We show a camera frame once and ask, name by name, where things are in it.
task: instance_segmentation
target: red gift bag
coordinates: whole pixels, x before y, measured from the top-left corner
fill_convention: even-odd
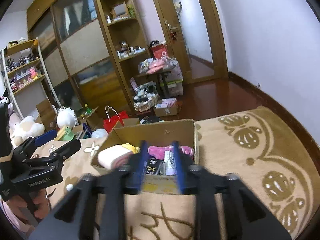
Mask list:
[[[114,115],[113,117],[109,116],[109,110],[110,109],[115,111],[115,113],[116,113],[116,115]],[[103,127],[107,130],[107,132],[110,132],[112,130],[112,128],[116,125],[118,120],[123,125],[123,121],[122,120],[129,118],[129,116],[127,115],[126,111],[122,111],[122,112],[118,113],[113,107],[110,107],[110,106],[106,106],[105,110],[106,110],[108,119],[103,120]]]

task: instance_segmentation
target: small table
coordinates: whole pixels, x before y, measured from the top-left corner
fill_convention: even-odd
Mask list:
[[[169,88],[168,88],[168,85],[167,85],[167,82],[166,82],[165,78],[166,78],[166,75],[168,75],[168,73],[171,73],[171,71],[172,71],[172,69],[174,67],[171,67],[171,68],[168,68],[168,69],[161,69],[161,70],[159,70],[157,72],[154,72],[154,73],[151,73],[151,74],[142,73],[142,74],[136,75],[135,77],[136,78],[147,77],[147,79],[148,79],[149,76],[156,75],[157,76],[157,90],[159,90],[158,92],[162,91],[163,98],[169,98],[170,97],[170,92],[169,92]],[[163,81],[163,85],[164,85],[164,91],[161,89],[161,86],[160,86],[160,76],[162,77],[162,81]]]

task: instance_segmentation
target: baseboard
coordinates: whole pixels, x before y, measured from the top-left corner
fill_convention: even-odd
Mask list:
[[[207,61],[207,60],[205,60],[205,59],[203,59],[203,58],[200,58],[200,57],[198,57],[198,56],[195,56],[195,55],[193,55],[193,54],[189,54],[189,57],[190,57],[190,58],[194,58],[196,61],[199,61],[199,62],[201,62],[202,64],[204,64],[204,65],[206,65],[207,67],[212,68],[212,69],[214,70],[214,65],[213,65],[212,62]]]
[[[310,157],[312,158],[313,163],[316,166],[318,173],[320,174],[320,149],[318,144],[315,142],[313,137],[308,133],[308,131],[303,127],[303,125],[285,109],[281,104],[275,101],[271,96],[261,91],[253,84],[238,76],[233,72],[228,73],[228,77],[235,84],[241,86],[246,91],[251,92],[254,96],[259,97],[263,102],[263,106],[268,107],[272,112],[277,114],[296,134],[299,140],[302,142],[303,146],[308,151]],[[303,239],[318,239],[313,238],[315,235],[318,235],[317,227],[320,225],[320,208],[316,211],[309,225],[305,230],[296,238],[296,240]]]

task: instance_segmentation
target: white plush toy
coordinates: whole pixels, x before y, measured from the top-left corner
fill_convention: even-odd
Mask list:
[[[59,109],[58,111],[57,125],[60,129],[65,125],[72,129],[79,124],[75,111],[71,110],[70,107]]]
[[[44,133],[44,125],[36,123],[32,116],[27,116],[21,122],[19,122],[19,118],[14,121],[11,117],[10,128],[13,131],[11,135],[11,143],[14,149],[29,137],[33,138]]]

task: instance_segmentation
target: blanket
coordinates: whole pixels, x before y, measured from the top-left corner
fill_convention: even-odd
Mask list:
[[[265,107],[196,124],[200,165],[216,174],[239,174],[295,239],[319,207],[320,177],[293,131]],[[81,149],[64,162],[63,182],[47,188],[52,206],[66,194],[66,186],[75,184],[84,173],[100,175],[90,166],[90,161],[104,140],[81,140]],[[51,141],[35,154],[47,156],[64,143]],[[128,239],[193,237],[194,196],[141,192],[126,196],[125,206]],[[98,205],[97,222],[101,210]]]

